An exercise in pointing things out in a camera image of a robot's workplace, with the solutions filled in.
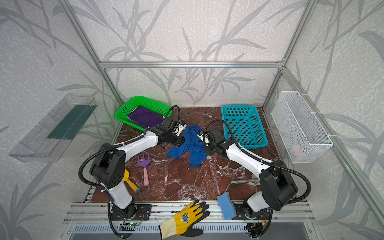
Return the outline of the blue towel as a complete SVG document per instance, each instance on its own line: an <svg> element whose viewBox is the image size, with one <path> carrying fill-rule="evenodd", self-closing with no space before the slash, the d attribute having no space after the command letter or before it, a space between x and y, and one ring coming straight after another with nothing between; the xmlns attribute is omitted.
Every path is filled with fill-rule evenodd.
<svg viewBox="0 0 384 240"><path fill-rule="evenodd" d="M172 147L167 153L167 157L179 159L184 153L191 153L190 166L199 167L208 156L203 149L203 142L198 137L201 128L197 125L191 125L183 133L185 142L180 147Z"/></svg>

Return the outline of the teal plastic basket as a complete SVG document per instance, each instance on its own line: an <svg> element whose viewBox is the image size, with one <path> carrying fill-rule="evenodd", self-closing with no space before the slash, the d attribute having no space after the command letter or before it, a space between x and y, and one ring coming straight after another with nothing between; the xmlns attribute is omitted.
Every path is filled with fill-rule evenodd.
<svg viewBox="0 0 384 240"><path fill-rule="evenodd" d="M225 138L231 134L229 126L236 141L246 149L256 150L266 147L268 139L261 121L258 109L251 105L226 105L221 107Z"/></svg>

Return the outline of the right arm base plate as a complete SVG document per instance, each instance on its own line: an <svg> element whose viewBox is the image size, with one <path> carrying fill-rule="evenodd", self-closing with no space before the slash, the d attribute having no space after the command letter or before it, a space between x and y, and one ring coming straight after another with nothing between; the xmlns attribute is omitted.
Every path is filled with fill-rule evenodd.
<svg viewBox="0 0 384 240"><path fill-rule="evenodd" d="M236 210L236 214L231 220L258 220L266 222L270 218L271 208L261 209L258 212L253 211L250 207L244 203L233 203Z"/></svg>

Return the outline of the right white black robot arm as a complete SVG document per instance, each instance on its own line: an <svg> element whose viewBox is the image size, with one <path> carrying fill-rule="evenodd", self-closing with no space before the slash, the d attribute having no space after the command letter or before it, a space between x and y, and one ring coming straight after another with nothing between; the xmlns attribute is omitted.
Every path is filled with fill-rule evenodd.
<svg viewBox="0 0 384 240"><path fill-rule="evenodd" d="M199 130L197 135L204 144L208 156L222 155L236 162L258 177L261 190L244 201L245 209L251 214L263 209L280 211L285 205L304 200L309 196L312 185L303 174L289 169L282 161L272 161L252 153L241 146L229 126L223 120L231 137L226 139L217 127Z"/></svg>

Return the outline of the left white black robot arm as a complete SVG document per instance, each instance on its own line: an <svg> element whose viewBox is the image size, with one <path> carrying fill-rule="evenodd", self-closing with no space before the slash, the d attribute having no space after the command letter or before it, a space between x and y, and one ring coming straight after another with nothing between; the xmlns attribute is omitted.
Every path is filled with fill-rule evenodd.
<svg viewBox="0 0 384 240"><path fill-rule="evenodd" d="M89 186L103 190L118 209L133 209L134 199L124 183L125 164L133 156L162 143L180 147L185 142L182 131L187 124L181 120L179 106L174 105L171 109L173 108L178 109L177 121L168 117L171 113L168 111L158 124L146 128L141 135L116 145L102 145L97 153L80 165L79 179Z"/></svg>

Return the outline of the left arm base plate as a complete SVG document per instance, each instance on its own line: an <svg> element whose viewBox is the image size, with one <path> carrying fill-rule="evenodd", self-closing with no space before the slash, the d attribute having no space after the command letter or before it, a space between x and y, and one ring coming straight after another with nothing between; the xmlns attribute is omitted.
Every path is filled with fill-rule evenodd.
<svg viewBox="0 0 384 240"><path fill-rule="evenodd" d="M132 200L125 209L121 209L116 204L112 204L110 208L110 219L112 221L147 221L149 220L151 209L151 204L137 204L135 200Z"/></svg>

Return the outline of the purple towel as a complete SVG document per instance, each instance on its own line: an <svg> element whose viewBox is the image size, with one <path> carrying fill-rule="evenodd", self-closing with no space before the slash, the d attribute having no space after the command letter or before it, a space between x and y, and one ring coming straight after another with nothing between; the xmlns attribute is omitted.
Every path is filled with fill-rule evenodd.
<svg viewBox="0 0 384 240"><path fill-rule="evenodd" d="M143 106L135 108L127 115L127 117L130 120L142 125L144 128L154 127L163 120L163 116L161 114L153 112Z"/></svg>

